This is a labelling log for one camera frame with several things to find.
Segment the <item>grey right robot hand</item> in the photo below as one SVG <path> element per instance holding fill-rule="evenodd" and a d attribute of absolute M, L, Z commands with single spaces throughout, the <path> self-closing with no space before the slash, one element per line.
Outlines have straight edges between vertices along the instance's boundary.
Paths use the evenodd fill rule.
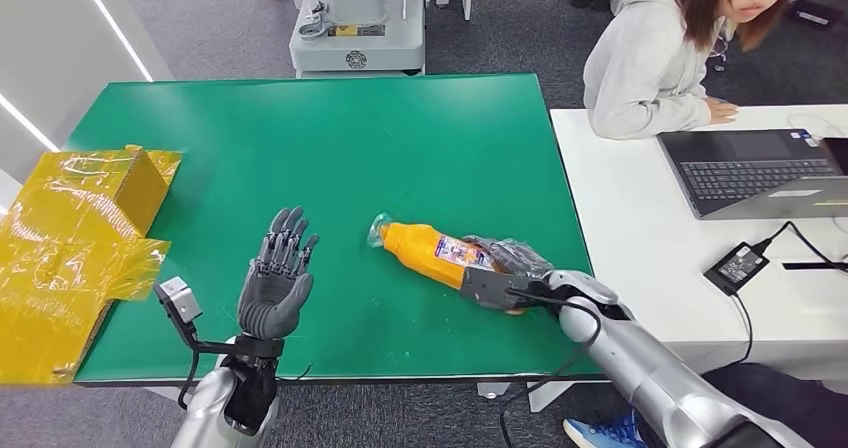
<path fill-rule="evenodd" d="M 542 278 L 555 266 L 528 244 L 512 239 L 493 239 L 467 235 L 462 240 L 481 248 L 509 274 Z"/>

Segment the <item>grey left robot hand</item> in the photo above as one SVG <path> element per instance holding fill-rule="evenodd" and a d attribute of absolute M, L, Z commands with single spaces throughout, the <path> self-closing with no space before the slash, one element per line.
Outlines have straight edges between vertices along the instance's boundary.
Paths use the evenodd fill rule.
<path fill-rule="evenodd" d="M 242 332 L 261 340 L 281 340 L 299 323 L 313 287 L 308 272 L 319 237 L 304 233 L 303 209 L 282 209 L 272 220 L 257 256 L 250 260 L 237 315 Z"/>

